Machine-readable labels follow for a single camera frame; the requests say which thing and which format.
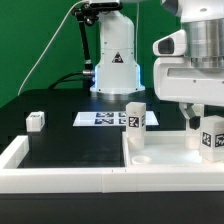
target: blue light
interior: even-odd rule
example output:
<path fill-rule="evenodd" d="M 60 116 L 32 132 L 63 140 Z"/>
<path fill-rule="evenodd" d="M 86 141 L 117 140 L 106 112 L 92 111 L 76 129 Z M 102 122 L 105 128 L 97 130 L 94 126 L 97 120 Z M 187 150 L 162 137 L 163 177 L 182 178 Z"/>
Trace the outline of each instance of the blue light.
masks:
<path fill-rule="evenodd" d="M 141 87 L 141 68 L 138 66 L 138 86 Z"/>
<path fill-rule="evenodd" d="M 97 71 L 97 66 L 95 67 L 95 88 L 97 88 L 97 74 L 98 74 L 98 71 Z"/>

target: cable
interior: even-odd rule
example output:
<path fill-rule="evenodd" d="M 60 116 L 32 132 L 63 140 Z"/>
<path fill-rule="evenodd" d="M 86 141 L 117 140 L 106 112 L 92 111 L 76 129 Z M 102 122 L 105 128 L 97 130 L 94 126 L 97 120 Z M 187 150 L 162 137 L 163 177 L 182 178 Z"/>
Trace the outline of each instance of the cable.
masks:
<path fill-rule="evenodd" d="M 138 62 L 138 26 L 139 26 L 139 2 L 137 3 L 136 13 L 136 30 L 135 30 L 135 61 Z"/>
<path fill-rule="evenodd" d="M 44 49 L 43 53 L 40 55 L 39 59 L 37 60 L 37 62 L 34 64 L 34 66 L 32 67 L 32 69 L 30 70 L 30 72 L 28 73 L 28 75 L 26 76 L 26 78 L 24 79 L 22 85 L 20 86 L 19 88 L 19 91 L 18 91 L 18 96 L 20 95 L 26 81 L 28 80 L 28 78 L 31 76 L 32 72 L 34 71 L 34 69 L 37 67 L 37 65 L 40 63 L 41 59 L 43 58 L 43 56 L 45 55 L 45 53 L 47 52 L 47 50 L 49 49 L 50 45 L 52 44 L 52 42 L 54 41 L 54 39 L 56 38 L 57 34 L 59 33 L 59 31 L 61 30 L 62 26 L 64 25 L 66 19 L 68 18 L 71 10 L 76 7 L 78 4 L 81 4 L 81 3 L 85 3 L 85 2 L 88 2 L 87 0 L 82 0 L 82 1 L 79 1 L 77 3 L 75 3 L 70 9 L 69 11 L 67 12 L 67 14 L 65 15 L 64 19 L 62 20 L 61 24 L 59 25 L 58 29 L 56 30 L 55 34 L 53 35 L 53 37 L 51 38 L 50 42 L 48 43 L 48 45 L 46 46 L 46 48 Z"/>
<path fill-rule="evenodd" d="M 69 79 L 69 80 L 61 80 L 61 81 L 57 81 L 55 83 L 53 83 L 52 85 L 50 85 L 48 87 L 48 89 L 54 89 L 55 86 L 57 86 L 59 83 L 62 83 L 62 82 L 76 82 L 76 81 L 83 81 L 84 79 L 81 78 L 81 79 Z"/>
<path fill-rule="evenodd" d="M 60 79 L 58 79 L 58 80 L 57 80 L 56 82 L 54 82 L 53 84 L 51 84 L 51 85 L 48 87 L 48 89 L 54 89 L 54 87 L 55 87 L 58 83 L 63 82 L 63 81 L 65 81 L 65 79 L 70 78 L 70 77 L 75 76 L 75 75 L 82 75 L 82 72 L 70 73 L 70 74 L 68 74 L 68 75 L 65 75 L 65 76 L 61 77 Z"/>

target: white robot body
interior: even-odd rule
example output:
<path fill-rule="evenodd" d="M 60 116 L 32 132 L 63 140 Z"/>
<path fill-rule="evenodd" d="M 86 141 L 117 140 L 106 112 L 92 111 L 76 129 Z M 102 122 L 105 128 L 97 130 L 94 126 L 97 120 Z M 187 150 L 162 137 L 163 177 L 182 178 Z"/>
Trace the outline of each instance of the white robot body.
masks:
<path fill-rule="evenodd" d="M 182 29 L 156 41 L 154 86 L 162 100 L 224 106 L 224 1 L 164 0 Z"/>
<path fill-rule="evenodd" d="M 179 0 L 178 14 L 182 23 L 221 19 L 223 4 L 223 0 Z"/>
<path fill-rule="evenodd" d="M 134 25 L 119 11 L 101 13 L 101 59 L 95 69 L 92 95 L 114 99 L 145 90 L 140 68 L 134 59 Z"/>

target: black table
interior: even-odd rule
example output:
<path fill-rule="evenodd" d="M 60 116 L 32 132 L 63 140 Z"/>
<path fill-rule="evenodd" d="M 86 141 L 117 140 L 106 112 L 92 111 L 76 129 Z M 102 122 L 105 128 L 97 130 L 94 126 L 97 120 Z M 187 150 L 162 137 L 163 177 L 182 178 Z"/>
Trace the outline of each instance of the black table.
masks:
<path fill-rule="evenodd" d="M 184 130 L 177 103 L 144 98 L 159 126 L 147 130 Z M 25 118 L 44 111 L 41 133 L 29 134 L 31 149 L 19 168 L 123 167 L 123 127 L 72 127 L 79 111 L 124 111 L 128 101 L 91 99 L 84 90 L 32 90 L 0 109 L 0 152 L 26 133 Z M 206 107 L 207 115 L 223 115 Z M 1 223 L 224 223 L 224 192 L 145 192 L 0 195 Z"/>

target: cube with marker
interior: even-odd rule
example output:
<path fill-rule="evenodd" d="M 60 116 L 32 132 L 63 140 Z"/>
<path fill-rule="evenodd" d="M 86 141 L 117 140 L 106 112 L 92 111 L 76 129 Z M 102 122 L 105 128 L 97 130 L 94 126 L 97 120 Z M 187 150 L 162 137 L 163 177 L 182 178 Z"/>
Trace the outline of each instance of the cube with marker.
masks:
<path fill-rule="evenodd" d="M 210 162 L 224 160 L 224 118 L 201 118 L 200 155 Z"/>
<path fill-rule="evenodd" d="M 131 102 L 126 105 L 126 132 L 130 148 L 144 149 L 146 104 Z"/>
<path fill-rule="evenodd" d="M 45 124 L 44 112 L 32 112 L 26 119 L 27 132 L 40 132 Z"/>

